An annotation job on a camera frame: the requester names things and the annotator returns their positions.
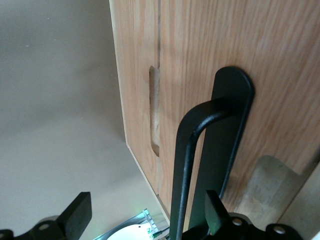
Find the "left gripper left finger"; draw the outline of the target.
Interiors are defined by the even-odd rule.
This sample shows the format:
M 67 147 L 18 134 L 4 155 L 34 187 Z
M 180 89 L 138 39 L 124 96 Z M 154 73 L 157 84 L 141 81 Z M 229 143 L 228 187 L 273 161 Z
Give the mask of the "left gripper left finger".
M 2 240 L 78 240 L 92 219 L 90 192 L 81 192 L 55 220 L 44 220 L 22 235 L 2 229 Z

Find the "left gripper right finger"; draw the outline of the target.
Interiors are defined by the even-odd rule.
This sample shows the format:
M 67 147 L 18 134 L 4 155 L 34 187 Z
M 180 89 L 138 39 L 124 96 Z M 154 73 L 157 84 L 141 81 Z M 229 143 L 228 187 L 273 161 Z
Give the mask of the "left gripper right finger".
M 301 240 L 292 227 L 271 223 L 265 230 L 255 227 L 247 216 L 229 213 L 218 194 L 208 190 L 204 199 L 205 221 L 183 233 L 185 240 Z

